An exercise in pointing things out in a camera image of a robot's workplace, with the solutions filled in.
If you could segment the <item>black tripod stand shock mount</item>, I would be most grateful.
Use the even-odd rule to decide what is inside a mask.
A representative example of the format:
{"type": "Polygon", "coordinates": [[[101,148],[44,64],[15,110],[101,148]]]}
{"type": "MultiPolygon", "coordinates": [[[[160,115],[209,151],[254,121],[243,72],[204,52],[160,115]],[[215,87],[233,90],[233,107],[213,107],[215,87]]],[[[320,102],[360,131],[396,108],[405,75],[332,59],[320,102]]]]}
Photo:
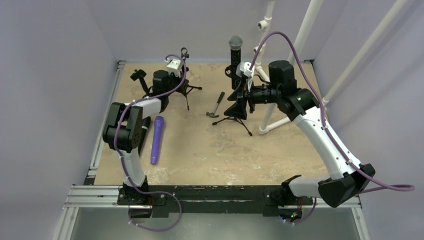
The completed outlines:
{"type": "Polygon", "coordinates": [[[248,116],[246,111],[248,99],[245,93],[247,77],[243,75],[243,71],[240,69],[243,66],[243,63],[244,62],[241,62],[237,67],[230,68],[230,73],[228,75],[232,80],[238,82],[236,88],[227,98],[227,100],[230,102],[234,101],[234,104],[232,104],[227,110],[224,111],[224,118],[213,122],[212,125],[215,126],[225,120],[232,120],[241,124],[246,129],[248,135],[252,137],[252,132],[243,122],[243,120],[246,120],[248,116]]]}

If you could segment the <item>black microphone silver grille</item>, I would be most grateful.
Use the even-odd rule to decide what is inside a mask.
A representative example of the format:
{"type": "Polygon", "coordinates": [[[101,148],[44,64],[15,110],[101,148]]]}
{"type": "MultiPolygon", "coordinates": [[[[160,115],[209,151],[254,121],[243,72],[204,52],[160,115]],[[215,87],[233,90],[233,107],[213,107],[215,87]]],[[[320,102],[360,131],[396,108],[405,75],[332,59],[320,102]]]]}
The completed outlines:
{"type": "Polygon", "coordinates": [[[230,66],[234,70],[241,62],[243,40],[239,35],[233,35],[228,41],[230,47],[230,66]]]}

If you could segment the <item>black tripod stand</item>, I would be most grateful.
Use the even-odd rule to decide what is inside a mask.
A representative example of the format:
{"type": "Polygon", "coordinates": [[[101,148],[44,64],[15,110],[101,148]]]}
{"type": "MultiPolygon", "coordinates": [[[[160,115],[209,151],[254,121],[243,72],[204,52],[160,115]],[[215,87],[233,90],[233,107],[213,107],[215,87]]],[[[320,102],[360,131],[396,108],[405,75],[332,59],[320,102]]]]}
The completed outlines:
{"type": "MultiPolygon", "coordinates": [[[[186,59],[188,59],[190,57],[189,53],[188,53],[188,49],[186,47],[182,47],[180,49],[180,57],[182,58],[182,61],[185,63],[186,59]]],[[[181,85],[181,87],[177,90],[178,93],[181,93],[186,100],[186,107],[187,110],[190,110],[190,106],[189,106],[189,101],[188,101],[188,94],[193,90],[202,90],[203,88],[201,86],[193,86],[189,84],[189,80],[185,79],[183,84],[181,85]]]]}

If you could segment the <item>purple microphone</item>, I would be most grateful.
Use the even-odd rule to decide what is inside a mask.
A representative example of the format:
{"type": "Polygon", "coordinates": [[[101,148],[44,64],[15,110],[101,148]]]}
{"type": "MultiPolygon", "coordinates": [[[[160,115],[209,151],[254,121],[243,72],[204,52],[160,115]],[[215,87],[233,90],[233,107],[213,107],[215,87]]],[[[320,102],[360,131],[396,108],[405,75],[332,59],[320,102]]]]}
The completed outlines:
{"type": "Polygon", "coordinates": [[[159,160],[164,125],[165,125],[165,119],[162,116],[158,115],[154,119],[154,132],[153,132],[152,148],[151,148],[151,155],[150,155],[150,163],[152,165],[156,165],[159,160]]]}

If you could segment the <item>black round-base mic stand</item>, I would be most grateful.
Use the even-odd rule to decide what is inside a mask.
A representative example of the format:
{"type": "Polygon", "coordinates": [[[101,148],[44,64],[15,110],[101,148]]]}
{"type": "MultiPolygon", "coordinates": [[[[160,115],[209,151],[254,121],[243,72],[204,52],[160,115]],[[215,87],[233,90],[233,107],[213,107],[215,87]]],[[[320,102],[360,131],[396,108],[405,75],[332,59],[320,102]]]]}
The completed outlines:
{"type": "Polygon", "coordinates": [[[131,74],[130,78],[133,81],[139,81],[142,90],[145,92],[144,98],[146,97],[152,97],[153,96],[153,86],[148,86],[146,83],[146,75],[147,73],[142,69],[135,69],[134,72],[131,74]]]}

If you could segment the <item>black wireless microphone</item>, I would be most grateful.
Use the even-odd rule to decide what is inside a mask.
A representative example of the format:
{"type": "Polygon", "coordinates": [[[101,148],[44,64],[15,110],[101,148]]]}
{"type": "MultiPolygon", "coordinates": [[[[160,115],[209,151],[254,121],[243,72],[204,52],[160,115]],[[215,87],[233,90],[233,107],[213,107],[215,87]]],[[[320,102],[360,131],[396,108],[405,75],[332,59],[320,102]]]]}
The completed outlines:
{"type": "Polygon", "coordinates": [[[141,132],[140,132],[140,142],[138,144],[138,155],[141,155],[142,148],[145,142],[146,135],[151,125],[151,117],[146,117],[142,121],[141,132]]]}

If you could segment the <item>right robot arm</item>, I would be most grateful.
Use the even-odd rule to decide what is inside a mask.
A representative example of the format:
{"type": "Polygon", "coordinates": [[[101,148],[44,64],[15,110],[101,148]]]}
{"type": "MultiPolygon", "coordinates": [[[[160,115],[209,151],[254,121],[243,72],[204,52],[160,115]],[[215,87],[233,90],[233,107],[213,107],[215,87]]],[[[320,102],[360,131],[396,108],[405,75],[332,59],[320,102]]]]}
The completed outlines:
{"type": "Polygon", "coordinates": [[[370,181],[360,171],[372,177],[376,173],[374,167],[370,163],[362,164],[340,142],[325,123],[317,98],[309,89],[297,86],[292,64],[276,60],[269,63],[268,70],[269,81],[255,86],[255,70],[249,62],[226,68],[225,74],[231,78],[233,88],[228,101],[234,103],[224,115],[246,120],[257,104],[276,104],[307,136],[329,174],[324,178],[295,175],[282,182],[279,199],[292,204],[300,197],[315,197],[336,208],[361,193],[370,181]]]}

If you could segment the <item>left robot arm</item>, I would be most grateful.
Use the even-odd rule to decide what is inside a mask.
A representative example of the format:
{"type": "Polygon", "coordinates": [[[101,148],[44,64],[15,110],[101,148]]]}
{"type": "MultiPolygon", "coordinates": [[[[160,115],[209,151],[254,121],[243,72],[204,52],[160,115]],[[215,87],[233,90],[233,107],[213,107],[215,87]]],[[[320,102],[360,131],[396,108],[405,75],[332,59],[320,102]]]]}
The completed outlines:
{"type": "Polygon", "coordinates": [[[163,112],[168,97],[180,88],[185,73],[154,72],[153,85],[148,87],[146,72],[136,69],[130,76],[139,81],[146,95],[129,103],[113,102],[108,110],[102,131],[102,140],[116,152],[124,173],[122,186],[118,189],[118,205],[147,205],[154,202],[149,191],[147,177],[140,162],[141,148],[151,116],[163,112]]]}

